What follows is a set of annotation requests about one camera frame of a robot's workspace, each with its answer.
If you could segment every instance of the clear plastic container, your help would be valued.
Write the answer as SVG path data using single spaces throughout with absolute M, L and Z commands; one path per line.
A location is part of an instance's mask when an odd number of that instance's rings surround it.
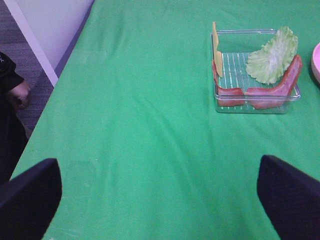
M 218 50 L 222 53 L 223 77 L 218 76 L 217 84 L 224 89 L 241 88 L 245 92 L 248 88 L 273 88 L 281 80 L 274 84 L 264 84 L 256 81 L 246 71 L 246 63 L 250 53 L 260 50 L 276 33 L 274 29 L 249 29 L 249 30 L 221 30 L 217 31 L 219 37 Z M 274 95 L 221 95 L 218 94 L 218 86 L 214 83 L 215 109 L 219 113 L 255 113 L 255 114 L 284 114 L 292 101 L 301 97 L 296 84 L 288 96 Z M 253 105 L 267 103 L 274 105 L 263 109 L 257 109 Z

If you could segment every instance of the table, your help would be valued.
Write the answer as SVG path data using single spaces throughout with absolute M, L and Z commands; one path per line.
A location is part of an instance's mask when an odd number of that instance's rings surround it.
M 260 158 L 320 180 L 318 0 L 96 0 L 14 175 L 57 158 L 54 240 L 277 240 L 256 193 Z M 218 30 L 298 36 L 301 99 L 286 114 L 218 113 Z

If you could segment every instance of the plate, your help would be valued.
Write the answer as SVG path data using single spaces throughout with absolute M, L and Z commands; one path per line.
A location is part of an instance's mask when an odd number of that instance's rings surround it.
M 320 83 L 320 43 L 315 46 L 312 53 L 311 68 L 316 80 Z

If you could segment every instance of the gray carpet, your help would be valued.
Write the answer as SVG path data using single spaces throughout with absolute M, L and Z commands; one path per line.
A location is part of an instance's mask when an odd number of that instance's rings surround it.
M 53 91 L 53 86 L 3 0 L 0 0 L 0 51 L 16 63 L 16 72 L 31 85 L 30 106 L 20 110 L 17 116 L 32 131 Z

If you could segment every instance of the lettuce leaf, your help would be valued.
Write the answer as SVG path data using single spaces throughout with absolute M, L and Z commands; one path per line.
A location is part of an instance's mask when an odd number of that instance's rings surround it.
M 283 76 L 296 55 L 298 38 L 289 27 L 284 26 L 261 47 L 248 56 L 246 72 L 260 83 L 274 84 Z

